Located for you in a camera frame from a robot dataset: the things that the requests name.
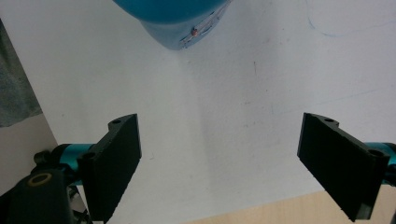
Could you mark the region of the grey cloth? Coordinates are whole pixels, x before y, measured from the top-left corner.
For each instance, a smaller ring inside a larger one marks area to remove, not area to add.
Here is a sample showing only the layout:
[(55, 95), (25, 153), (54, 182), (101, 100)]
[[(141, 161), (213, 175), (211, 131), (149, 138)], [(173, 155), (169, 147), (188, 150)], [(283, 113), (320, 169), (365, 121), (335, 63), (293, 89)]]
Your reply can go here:
[(42, 113), (20, 59), (0, 20), (0, 128)]

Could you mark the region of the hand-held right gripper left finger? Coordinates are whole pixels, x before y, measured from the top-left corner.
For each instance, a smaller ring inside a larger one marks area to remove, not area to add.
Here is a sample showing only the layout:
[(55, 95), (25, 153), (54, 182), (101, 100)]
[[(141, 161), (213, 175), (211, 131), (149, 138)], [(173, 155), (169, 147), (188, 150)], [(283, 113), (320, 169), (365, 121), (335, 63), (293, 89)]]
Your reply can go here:
[(76, 176), (74, 184), (83, 189), (91, 219), (107, 223), (142, 157), (138, 116), (110, 121), (107, 133), (95, 144), (61, 144), (51, 155)]

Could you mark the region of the blue plastic bottle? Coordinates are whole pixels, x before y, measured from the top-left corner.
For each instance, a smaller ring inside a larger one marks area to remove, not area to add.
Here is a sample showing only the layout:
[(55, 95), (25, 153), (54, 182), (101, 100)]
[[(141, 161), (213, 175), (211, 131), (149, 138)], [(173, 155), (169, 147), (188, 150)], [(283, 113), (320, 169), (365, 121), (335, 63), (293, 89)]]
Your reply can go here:
[(233, 0), (113, 0), (167, 49), (186, 49), (209, 34)]

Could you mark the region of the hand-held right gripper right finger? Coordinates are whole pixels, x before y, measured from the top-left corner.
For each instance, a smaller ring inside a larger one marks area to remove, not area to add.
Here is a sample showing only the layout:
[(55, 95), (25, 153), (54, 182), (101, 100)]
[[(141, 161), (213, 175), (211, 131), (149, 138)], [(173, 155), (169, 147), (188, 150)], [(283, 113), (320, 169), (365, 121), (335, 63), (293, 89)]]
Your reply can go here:
[(297, 156), (351, 221), (371, 218), (381, 186), (396, 188), (396, 144), (363, 143), (334, 119), (305, 113)]

